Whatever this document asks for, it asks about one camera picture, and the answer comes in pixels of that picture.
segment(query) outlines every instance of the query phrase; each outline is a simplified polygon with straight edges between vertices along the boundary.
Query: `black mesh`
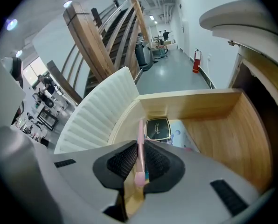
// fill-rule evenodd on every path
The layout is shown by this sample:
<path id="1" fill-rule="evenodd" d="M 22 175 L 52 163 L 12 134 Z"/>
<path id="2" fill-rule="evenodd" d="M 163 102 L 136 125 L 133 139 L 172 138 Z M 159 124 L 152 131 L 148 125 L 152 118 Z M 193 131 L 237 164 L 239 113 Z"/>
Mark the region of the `black mesh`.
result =
<path id="1" fill-rule="evenodd" d="M 233 216 L 248 207 L 244 200 L 224 180 L 213 181 L 210 185 Z"/>
<path id="2" fill-rule="evenodd" d="M 61 168 L 61 167 L 73 164 L 75 162 L 76 161 L 73 160 L 73 159 L 67 159 L 67 160 L 63 160 L 63 161 L 60 161 L 60 162 L 55 162 L 54 164 L 55 164 L 56 168 Z"/>
<path id="3" fill-rule="evenodd" d="M 107 168 L 123 178 L 129 175 L 137 159 L 137 145 L 133 144 L 107 161 Z"/>
<path id="4" fill-rule="evenodd" d="M 170 160 L 149 145 L 144 145 L 144 148 L 149 180 L 153 181 L 163 176 L 169 170 Z"/>

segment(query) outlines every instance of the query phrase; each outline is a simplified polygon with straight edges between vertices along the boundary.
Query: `wooden beam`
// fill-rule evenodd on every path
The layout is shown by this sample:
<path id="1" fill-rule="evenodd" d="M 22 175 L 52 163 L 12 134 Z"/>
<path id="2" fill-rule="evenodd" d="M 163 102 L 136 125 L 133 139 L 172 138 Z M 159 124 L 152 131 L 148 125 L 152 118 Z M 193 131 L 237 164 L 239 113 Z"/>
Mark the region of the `wooden beam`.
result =
<path id="1" fill-rule="evenodd" d="M 64 78 L 64 76 L 61 74 L 59 69 L 56 67 L 55 63 L 53 61 L 49 61 L 47 63 L 47 68 L 52 74 L 52 76 L 55 78 L 55 80 L 60 84 L 60 86 L 65 90 L 65 92 L 77 103 L 81 103 L 82 98 L 79 96 L 79 94 L 71 87 L 69 82 Z"/>
<path id="2" fill-rule="evenodd" d="M 134 9 L 135 9 L 136 14 L 137 14 L 137 19 L 138 19 L 138 23 L 139 23 L 140 28 L 141 28 L 143 39 L 144 39 L 144 41 L 149 41 L 150 42 L 149 37 L 148 37 L 148 32 L 147 32 L 147 29 L 146 29 L 146 26 L 145 26 L 145 23 L 144 23 L 144 17 L 143 17 L 143 13 L 141 11 L 139 1 L 138 0 L 131 0 L 131 2 L 134 4 Z"/>
<path id="3" fill-rule="evenodd" d="M 128 50 L 125 56 L 124 66 L 127 66 L 128 68 L 131 68 L 132 66 L 132 55 L 134 54 L 135 51 L 137 36 L 138 36 L 138 17 L 135 21 L 133 31 L 130 37 L 129 45 L 128 45 Z"/>
<path id="4" fill-rule="evenodd" d="M 129 23 L 126 26 L 124 35 L 121 39 L 121 42 L 120 42 L 120 45 L 119 45 L 119 48 L 118 48 L 118 51 L 117 51 L 117 54 L 116 54 L 115 63 L 114 63 L 114 67 L 115 67 L 116 70 L 119 70 L 121 57 L 122 57 L 122 54 L 123 54 L 124 48 L 125 48 L 125 42 L 126 42 L 126 39 L 129 35 L 129 31 L 130 31 L 130 28 L 132 26 L 132 23 L 133 23 L 133 20 L 134 20 L 135 16 L 136 16 L 136 11 L 133 12 L 133 14 L 131 16 L 131 19 L 129 20 Z"/>
<path id="5" fill-rule="evenodd" d="M 63 17 L 82 57 L 99 82 L 115 72 L 98 30 L 80 3 L 72 2 Z"/>
<path id="6" fill-rule="evenodd" d="M 128 16 L 128 14 L 130 13 L 130 11 L 131 11 L 131 9 L 133 8 L 133 6 L 134 6 L 134 5 L 132 4 L 132 5 L 129 7 L 129 9 L 125 12 L 125 14 L 123 15 L 123 17 L 120 19 L 119 23 L 116 25 L 116 27 L 115 27 L 115 29 L 114 29 L 114 31 L 113 31 L 113 33 L 112 33 L 112 35 L 111 35 L 111 37 L 110 37 L 108 43 L 107 43 L 107 46 L 106 46 L 106 50 L 107 50 L 108 54 L 110 54 L 111 49 L 112 49 L 112 46 L 113 46 L 113 44 L 114 44 L 114 42 L 115 42 L 115 39 L 116 39 L 116 37 L 117 37 L 117 34 L 118 34 L 118 32 L 119 32 L 119 30 L 120 30 L 122 24 L 125 22 L 125 19 L 126 19 L 126 17 Z"/>

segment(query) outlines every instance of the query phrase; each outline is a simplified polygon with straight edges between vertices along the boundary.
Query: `red fire extinguisher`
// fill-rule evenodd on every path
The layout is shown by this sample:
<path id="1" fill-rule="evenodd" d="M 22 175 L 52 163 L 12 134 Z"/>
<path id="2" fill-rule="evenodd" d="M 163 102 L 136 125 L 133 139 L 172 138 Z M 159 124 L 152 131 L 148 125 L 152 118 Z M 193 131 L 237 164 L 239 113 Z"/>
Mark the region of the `red fire extinguisher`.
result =
<path id="1" fill-rule="evenodd" d="M 193 64 L 193 72 L 198 73 L 200 61 L 201 61 L 201 51 L 195 48 L 195 55 L 194 55 L 194 64 Z"/>

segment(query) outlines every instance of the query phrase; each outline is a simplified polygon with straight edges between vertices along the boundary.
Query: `white pleated panel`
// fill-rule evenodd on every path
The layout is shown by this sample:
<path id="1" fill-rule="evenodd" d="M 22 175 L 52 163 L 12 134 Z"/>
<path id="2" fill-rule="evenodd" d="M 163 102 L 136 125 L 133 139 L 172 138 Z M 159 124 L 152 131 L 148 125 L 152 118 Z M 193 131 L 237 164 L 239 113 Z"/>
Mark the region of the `white pleated panel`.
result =
<path id="1" fill-rule="evenodd" d="M 138 95 L 129 68 L 115 72 L 75 109 L 60 134 L 54 153 L 106 146 L 116 122 Z"/>

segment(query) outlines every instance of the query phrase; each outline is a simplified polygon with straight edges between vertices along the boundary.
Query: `light fixture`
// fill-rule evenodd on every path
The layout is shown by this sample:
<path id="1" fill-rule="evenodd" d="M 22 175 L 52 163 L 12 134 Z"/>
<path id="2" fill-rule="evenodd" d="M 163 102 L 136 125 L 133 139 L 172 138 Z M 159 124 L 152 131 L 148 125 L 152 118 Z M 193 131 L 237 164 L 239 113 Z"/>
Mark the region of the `light fixture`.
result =
<path id="1" fill-rule="evenodd" d="M 18 24 L 17 19 L 7 20 L 7 31 L 13 30 Z"/>
<path id="2" fill-rule="evenodd" d="M 63 7 L 64 7 L 64 8 L 67 8 L 71 3 L 72 3 L 71 0 L 70 0 L 70 1 L 67 1 L 67 2 L 64 3 Z"/>
<path id="3" fill-rule="evenodd" d="M 19 50 L 19 51 L 16 53 L 16 57 L 19 57 L 20 55 L 22 55 L 22 50 Z"/>

